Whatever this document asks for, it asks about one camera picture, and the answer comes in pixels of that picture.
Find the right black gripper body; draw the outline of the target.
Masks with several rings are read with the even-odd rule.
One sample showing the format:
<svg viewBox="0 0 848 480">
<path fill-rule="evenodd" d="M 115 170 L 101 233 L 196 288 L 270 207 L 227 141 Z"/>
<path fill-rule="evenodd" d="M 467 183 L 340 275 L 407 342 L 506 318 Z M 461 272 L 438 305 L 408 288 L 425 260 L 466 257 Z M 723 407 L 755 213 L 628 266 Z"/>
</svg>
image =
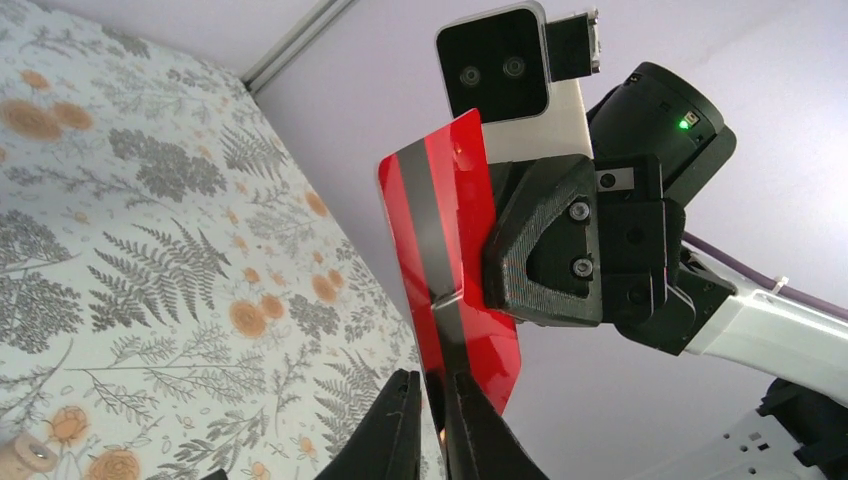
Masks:
<svg viewBox="0 0 848 480">
<path fill-rule="evenodd" d="M 686 206 L 737 136 L 671 70 L 643 62 L 587 114 L 595 155 L 604 322 L 681 354 L 736 289 L 684 247 Z"/>
</svg>

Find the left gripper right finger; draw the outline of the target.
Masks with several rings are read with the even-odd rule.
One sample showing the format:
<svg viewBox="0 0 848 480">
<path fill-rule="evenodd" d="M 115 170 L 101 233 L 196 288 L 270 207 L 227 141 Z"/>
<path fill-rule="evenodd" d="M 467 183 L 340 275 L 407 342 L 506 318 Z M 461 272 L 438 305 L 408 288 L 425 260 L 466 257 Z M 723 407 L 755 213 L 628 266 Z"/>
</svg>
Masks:
<svg viewBox="0 0 848 480">
<path fill-rule="evenodd" d="M 447 377 L 443 445 L 453 480 L 547 478 L 467 372 Z"/>
</svg>

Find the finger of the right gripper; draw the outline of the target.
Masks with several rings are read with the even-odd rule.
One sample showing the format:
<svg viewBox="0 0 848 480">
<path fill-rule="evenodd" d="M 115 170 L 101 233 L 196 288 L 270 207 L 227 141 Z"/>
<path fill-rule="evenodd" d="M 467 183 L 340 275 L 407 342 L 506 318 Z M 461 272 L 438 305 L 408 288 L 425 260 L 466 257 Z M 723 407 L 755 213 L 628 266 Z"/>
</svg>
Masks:
<svg viewBox="0 0 848 480">
<path fill-rule="evenodd" d="M 584 155 L 489 167 L 496 223 L 483 249 L 487 307 L 519 322 L 602 320 L 595 168 Z"/>
</svg>

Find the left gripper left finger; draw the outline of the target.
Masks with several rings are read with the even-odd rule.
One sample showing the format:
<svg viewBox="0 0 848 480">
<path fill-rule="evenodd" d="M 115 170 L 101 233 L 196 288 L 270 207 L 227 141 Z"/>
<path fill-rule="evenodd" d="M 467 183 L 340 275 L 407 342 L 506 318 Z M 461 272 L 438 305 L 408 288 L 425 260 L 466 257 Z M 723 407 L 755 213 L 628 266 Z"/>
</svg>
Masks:
<svg viewBox="0 0 848 480">
<path fill-rule="evenodd" d="M 420 373 L 388 379 L 351 438 L 318 480 L 418 480 L 421 466 Z"/>
</svg>

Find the red card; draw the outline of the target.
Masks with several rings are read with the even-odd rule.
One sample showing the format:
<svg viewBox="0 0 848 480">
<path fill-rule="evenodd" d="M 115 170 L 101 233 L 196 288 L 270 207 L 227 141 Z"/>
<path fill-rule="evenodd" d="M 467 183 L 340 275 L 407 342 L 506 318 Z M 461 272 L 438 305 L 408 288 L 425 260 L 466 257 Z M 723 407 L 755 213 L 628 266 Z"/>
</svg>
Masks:
<svg viewBox="0 0 848 480">
<path fill-rule="evenodd" d="M 430 412 L 444 436 L 450 373 L 470 373 L 502 413 L 522 364 L 514 320 L 484 304 L 482 249 L 495 206 L 480 113 L 384 158 L 377 179 Z"/>
</svg>

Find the beige leather card holder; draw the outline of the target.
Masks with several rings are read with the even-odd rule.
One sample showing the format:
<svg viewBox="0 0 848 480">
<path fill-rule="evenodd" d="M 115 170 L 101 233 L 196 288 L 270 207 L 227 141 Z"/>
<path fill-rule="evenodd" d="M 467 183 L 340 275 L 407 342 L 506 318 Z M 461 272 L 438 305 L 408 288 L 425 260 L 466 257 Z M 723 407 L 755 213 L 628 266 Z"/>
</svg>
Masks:
<svg viewBox="0 0 848 480">
<path fill-rule="evenodd" d="M 59 457 L 43 442 L 23 432 L 1 445 L 1 480 L 28 480 L 52 472 Z"/>
</svg>

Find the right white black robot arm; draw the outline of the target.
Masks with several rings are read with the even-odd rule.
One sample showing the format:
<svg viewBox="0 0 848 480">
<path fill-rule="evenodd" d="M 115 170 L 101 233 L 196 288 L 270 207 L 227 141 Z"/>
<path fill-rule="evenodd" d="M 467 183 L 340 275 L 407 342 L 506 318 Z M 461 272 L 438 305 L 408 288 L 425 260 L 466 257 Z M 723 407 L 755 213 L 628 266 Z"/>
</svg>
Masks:
<svg viewBox="0 0 848 480">
<path fill-rule="evenodd" d="M 751 413 L 650 479 L 845 478 L 846 311 L 685 230 L 685 206 L 736 147 L 723 115 L 651 62 L 589 110 L 567 87 L 557 113 L 483 126 L 498 211 L 487 304 L 773 377 Z"/>
</svg>

